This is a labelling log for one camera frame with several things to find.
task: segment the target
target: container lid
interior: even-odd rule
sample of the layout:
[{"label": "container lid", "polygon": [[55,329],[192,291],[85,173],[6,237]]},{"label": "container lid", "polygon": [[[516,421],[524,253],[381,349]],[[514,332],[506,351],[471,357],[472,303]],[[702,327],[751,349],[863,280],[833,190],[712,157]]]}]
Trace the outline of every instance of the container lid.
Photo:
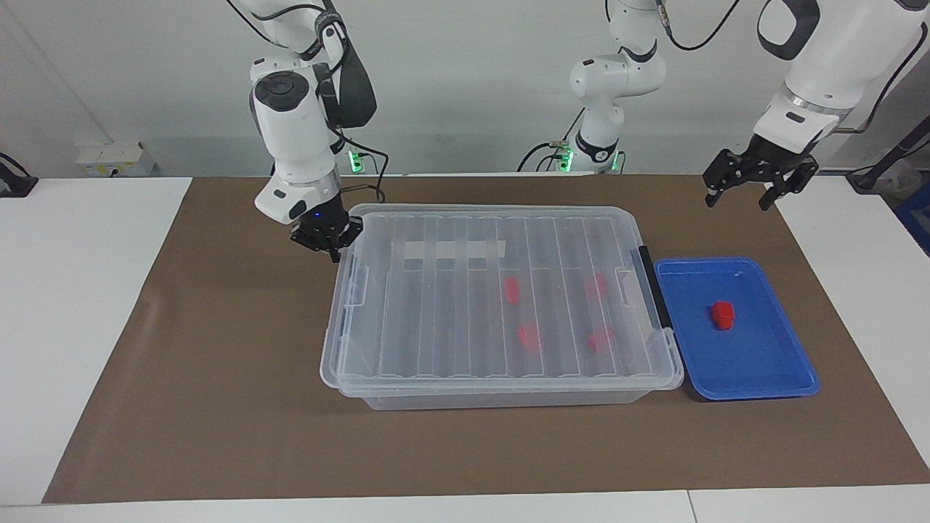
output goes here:
[{"label": "container lid", "polygon": [[817,393],[817,373],[758,263],[663,260],[656,275],[699,394],[720,400]]},{"label": "container lid", "polygon": [[346,396],[671,389],[632,215],[618,208],[352,209],[321,364]]}]

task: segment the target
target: green light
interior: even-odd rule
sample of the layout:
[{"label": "green light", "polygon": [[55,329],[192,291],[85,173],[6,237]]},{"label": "green light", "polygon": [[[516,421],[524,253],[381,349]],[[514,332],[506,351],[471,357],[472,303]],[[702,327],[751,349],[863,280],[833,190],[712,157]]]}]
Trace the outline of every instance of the green light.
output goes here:
[{"label": "green light", "polygon": [[352,166],[352,173],[365,172],[365,161],[352,149],[349,150],[349,165]]},{"label": "green light", "polygon": [[572,159],[575,158],[575,151],[571,149],[565,151],[562,154],[562,162],[559,163],[559,170],[562,172],[568,172],[572,170]]}]

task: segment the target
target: red object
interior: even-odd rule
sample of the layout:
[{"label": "red object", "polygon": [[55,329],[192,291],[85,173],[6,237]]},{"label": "red object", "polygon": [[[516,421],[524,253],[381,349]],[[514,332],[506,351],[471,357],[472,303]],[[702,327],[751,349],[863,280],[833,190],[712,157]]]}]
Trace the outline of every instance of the red object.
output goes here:
[{"label": "red object", "polygon": [[730,330],[733,328],[733,320],[737,319],[737,313],[733,310],[733,303],[717,302],[711,307],[711,318],[714,325],[720,330]]},{"label": "red object", "polygon": [[520,338],[520,344],[524,350],[530,354],[539,354],[542,351],[542,343],[539,342],[539,329],[535,323],[527,323],[517,328],[517,338]]},{"label": "red object", "polygon": [[520,284],[517,283],[517,278],[511,276],[504,280],[504,298],[510,305],[520,302]]},{"label": "red object", "polygon": [[601,302],[607,297],[607,278],[601,273],[594,273],[594,278],[585,278],[584,295],[591,302]]},{"label": "red object", "polygon": [[588,337],[588,348],[591,349],[593,353],[600,353],[610,348],[610,341],[613,339],[613,329],[597,329],[597,331]]}]

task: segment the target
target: plastic storage box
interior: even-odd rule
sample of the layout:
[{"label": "plastic storage box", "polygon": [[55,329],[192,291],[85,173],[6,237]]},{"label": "plastic storage box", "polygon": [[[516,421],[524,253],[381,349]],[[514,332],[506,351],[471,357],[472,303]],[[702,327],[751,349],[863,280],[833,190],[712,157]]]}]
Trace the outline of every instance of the plastic storage box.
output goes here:
[{"label": "plastic storage box", "polygon": [[352,209],[320,373],[372,409],[631,403],[684,369],[618,208]]}]

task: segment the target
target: white wall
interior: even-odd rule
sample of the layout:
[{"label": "white wall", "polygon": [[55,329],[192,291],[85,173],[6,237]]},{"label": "white wall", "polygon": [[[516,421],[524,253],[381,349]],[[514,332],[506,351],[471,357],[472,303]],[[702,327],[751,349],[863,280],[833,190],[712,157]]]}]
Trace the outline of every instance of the white wall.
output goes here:
[{"label": "white wall", "polygon": [[[729,4],[672,3],[679,40],[702,39]],[[665,86],[624,103],[628,172],[700,172],[722,147],[745,145],[787,71],[758,45],[761,4],[740,5],[699,52],[659,40]],[[567,88],[574,62],[617,47],[597,0],[337,7],[379,96],[353,136],[391,153],[391,172],[515,169],[529,147],[561,138],[580,107]],[[0,148],[36,174],[76,175],[73,143],[100,133],[143,141],[165,175],[267,172],[246,97],[249,63],[270,47],[222,0],[0,0],[0,16],[39,48],[24,58],[4,35],[12,24],[0,23]],[[70,89],[36,87],[43,74]],[[823,165],[843,141],[821,145]]]}]

